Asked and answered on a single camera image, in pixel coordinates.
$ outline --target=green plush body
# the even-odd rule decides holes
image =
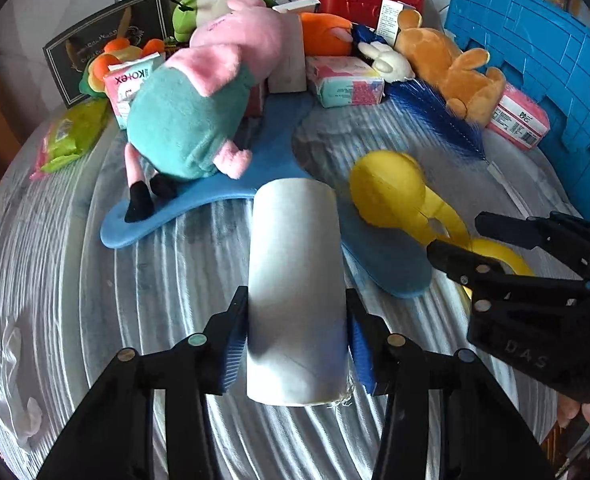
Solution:
[[[242,64],[233,81],[202,97],[179,70],[162,66],[133,100],[129,142],[160,173],[178,180],[211,176],[213,157],[235,136],[255,84]]]

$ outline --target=blue feather duster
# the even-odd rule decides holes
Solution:
[[[353,27],[355,56],[361,57],[357,44],[386,40],[364,25]],[[482,128],[455,117],[446,108],[441,94],[428,83],[417,79],[406,83],[386,84],[386,95],[406,111],[418,117],[438,139],[449,145],[456,153],[467,159],[486,160],[482,143]]]

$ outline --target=white bunny plush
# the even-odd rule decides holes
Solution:
[[[368,44],[361,41],[357,48],[364,56],[374,59],[373,68],[387,83],[415,79],[415,72],[413,72],[408,59],[386,43],[373,41]]]

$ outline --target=label sticker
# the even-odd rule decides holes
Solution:
[[[382,36],[390,46],[395,45],[397,33],[399,32],[397,17],[404,9],[414,9],[414,7],[393,0],[381,1],[376,33]]]
[[[73,121],[70,119],[64,119],[57,128],[57,132],[55,133],[55,142],[60,142],[61,140],[66,139],[69,136],[69,132],[71,127],[73,126]]]

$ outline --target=black picture frame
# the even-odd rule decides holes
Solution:
[[[76,23],[44,46],[46,63],[67,108],[88,98],[79,90],[84,68],[90,59],[102,52],[108,41],[116,38],[127,7],[131,7],[131,21],[126,38],[131,44],[144,46],[153,38],[165,40],[169,37],[172,28],[168,1],[124,0]],[[69,56],[71,49],[75,63]]]

